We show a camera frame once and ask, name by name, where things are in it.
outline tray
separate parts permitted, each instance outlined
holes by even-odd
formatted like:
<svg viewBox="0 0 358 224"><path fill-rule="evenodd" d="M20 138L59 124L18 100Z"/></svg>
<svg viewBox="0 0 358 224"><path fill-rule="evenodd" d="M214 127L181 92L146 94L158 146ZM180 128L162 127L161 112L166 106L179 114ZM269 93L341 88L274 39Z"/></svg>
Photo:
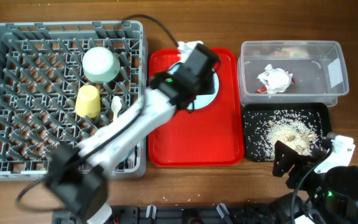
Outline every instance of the tray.
<svg viewBox="0 0 358 224"><path fill-rule="evenodd" d="M84 53L96 46L120 58L120 75L105 85L90 83L82 71ZM121 97L121 112L133 104L146 78L146 58L147 39L137 21L0 24L0 180L41 178L57 144L75 145L109 123L113 96ZM96 120L74 111L76 93L87 83L101 93ZM134 169L121 163L112 178L143 175L145 147L144 139Z"/></svg>
<svg viewBox="0 0 358 224"><path fill-rule="evenodd" d="M288 119L294 120L290 114L298 114L301 122L316 128L318 135L317 145L323 137L331 132L331 122L328 108L324 103L280 103L280 104L250 104L243 109L244 141L246 143L247 158L254 162L273 161L265 153L266 148L259 143L263 142L261 133L268 129L269 120L275 121L275 111L284 111ZM311 147L311 156L321 157L320 147Z"/></svg>
<svg viewBox="0 0 358 224"><path fill-rule="evenodd" d="M229 166L244 157L236 58L227 49L212 50L221 60L218 94L210 105L192 114L179 111L149 134L149 157L157 166ZM178 54L176 49L152 54L150 77L177 62Z"/></svg>

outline wooden tabletop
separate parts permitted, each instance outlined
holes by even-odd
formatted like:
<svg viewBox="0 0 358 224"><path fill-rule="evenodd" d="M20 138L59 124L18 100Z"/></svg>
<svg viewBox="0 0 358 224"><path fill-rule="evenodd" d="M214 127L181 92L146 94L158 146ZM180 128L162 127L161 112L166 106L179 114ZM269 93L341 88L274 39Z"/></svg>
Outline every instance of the wooden tabletop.
<svg viewBox="0 0 358 224"><path fill-rule="evenodd" d="M350 92L330 108L331 122L334 132L355 139L351 164L358 166L358 1L2 2L0 22L100 21L148 14L160 19L178 40L203 40L208 47L230 49L236 57L246 40L336 40L345 57ZM159 27L141 22L149 54L174 47ZM271 202L291 191L285 181L272 176L271 162L244 159L232 167L161 169L148 161L142 178L111 181L109 198L114 205L140 206ZM0 223L50 223L50 213L23 213L14 206L14 198L27 184L0 182ZM24 200L36 206L57 205L41 187Z"/></svg>

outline black tray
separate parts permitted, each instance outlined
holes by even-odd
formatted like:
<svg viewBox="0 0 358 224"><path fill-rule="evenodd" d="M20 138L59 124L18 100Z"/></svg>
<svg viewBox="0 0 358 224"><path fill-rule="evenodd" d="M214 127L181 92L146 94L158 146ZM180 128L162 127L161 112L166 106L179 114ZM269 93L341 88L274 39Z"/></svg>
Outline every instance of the black tray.
<svg viewBox="0 0 358 224"><path fill-rule="evenodd" d="M280 103L280 104L250 104L246 105L242 111L242 120L244 127L244 142L246 145L247 158L254 162L273 161L268 159L264 149L258 148L255 142L261 142L261 135L255 134L257 128L259 131L269 128L263 124L264 121L270 120L275 110L288 110L291 113L297 112L301 115L307 115L306 119L301 121L311 123L316 126L318 141L331 132L331 122L329 119L328 108L323 103ZM321 148L311 148L311 156L321 157L323 152Z"/></svg>

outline clear plastic container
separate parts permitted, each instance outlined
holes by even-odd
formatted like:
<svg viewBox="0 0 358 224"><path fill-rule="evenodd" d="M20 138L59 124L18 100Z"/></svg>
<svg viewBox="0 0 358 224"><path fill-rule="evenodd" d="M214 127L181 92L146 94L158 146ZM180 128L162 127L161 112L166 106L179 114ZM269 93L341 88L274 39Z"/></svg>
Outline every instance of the clear plastic container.
<svg viewBox="0 0 358 224"><path fill-rule="evenodd" d="M257 79L264 68L282 68L295 83L284 93L256 93L264 85ZM342 49L336 41L245 41L238 61L241 103L322 102L334 106L349 92Z"/></svg>

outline white label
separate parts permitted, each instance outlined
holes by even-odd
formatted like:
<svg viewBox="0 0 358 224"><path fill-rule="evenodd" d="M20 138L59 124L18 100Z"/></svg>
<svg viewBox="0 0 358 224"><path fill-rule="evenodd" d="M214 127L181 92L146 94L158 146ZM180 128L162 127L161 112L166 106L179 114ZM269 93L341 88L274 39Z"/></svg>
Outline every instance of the white label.
<svg viewBox="0 0 358 224"><path fill-rule="evenodd" d="M341 62L339 61L339 58L328 65L328 74L331 88L343 82Z"/></svg>

